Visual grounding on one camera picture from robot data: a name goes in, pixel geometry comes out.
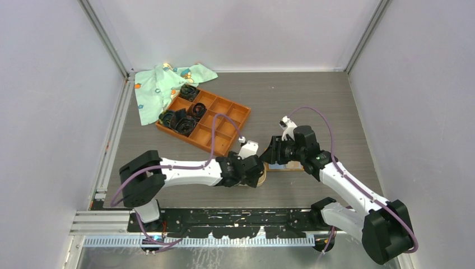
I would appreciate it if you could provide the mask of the orange leather card holder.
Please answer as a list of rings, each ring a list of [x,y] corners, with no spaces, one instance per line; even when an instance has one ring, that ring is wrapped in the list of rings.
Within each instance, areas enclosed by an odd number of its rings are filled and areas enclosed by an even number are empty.
[[[277,150],[277,161],[279,160],[280,152]],[[298,161],[289,161],[286,164],[267,164],[264,163],[268,171],[303,171],[303,166]]]

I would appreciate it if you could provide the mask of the cream oval plastic tray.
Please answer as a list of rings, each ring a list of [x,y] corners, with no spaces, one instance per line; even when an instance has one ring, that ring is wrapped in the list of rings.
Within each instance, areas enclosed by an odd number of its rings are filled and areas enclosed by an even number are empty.
[[[264,171],[264,173],[258,179],[257,187],[260,187],[264,183],[264,181],[266,180],[266,177],[267,177],[267,172]]]

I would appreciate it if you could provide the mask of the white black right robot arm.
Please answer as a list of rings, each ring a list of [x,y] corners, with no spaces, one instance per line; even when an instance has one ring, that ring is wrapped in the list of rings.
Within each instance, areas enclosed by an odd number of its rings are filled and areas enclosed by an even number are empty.
[[[267,164],[300,163],[305,172],[330,187],[347,203],[327,197],[311,206],[313,227],[339,228],[361,242],[367,255],[383,265],[402,253],[417,250],[406,205],[378,195],[348,172],[330,152],[320,148],[310,126],[291,128],[293,134],[273,136],[260,159]]]

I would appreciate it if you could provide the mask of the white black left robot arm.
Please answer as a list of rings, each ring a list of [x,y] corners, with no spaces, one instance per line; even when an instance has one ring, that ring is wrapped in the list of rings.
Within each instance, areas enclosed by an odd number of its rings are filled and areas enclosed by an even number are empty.
[[[227,156],[206,161],[176,161],[149,150],[120,168],[121,185],[110,204],[123,203],[138,213],[144,227],[157,231],[164,222],[155,198],[161,189],[194,184],[256,188],[264,172],[264,164],[256,154],[241,156],[230,151]]]

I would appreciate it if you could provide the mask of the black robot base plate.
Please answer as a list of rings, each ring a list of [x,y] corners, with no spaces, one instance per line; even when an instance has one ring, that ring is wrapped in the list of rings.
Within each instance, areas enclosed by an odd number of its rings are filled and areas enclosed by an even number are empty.
[[[255,238],[261,230],[267,239],[288,239],[330,231],[309,208],[165,208],[143,227],[148,234],[197,239]]]

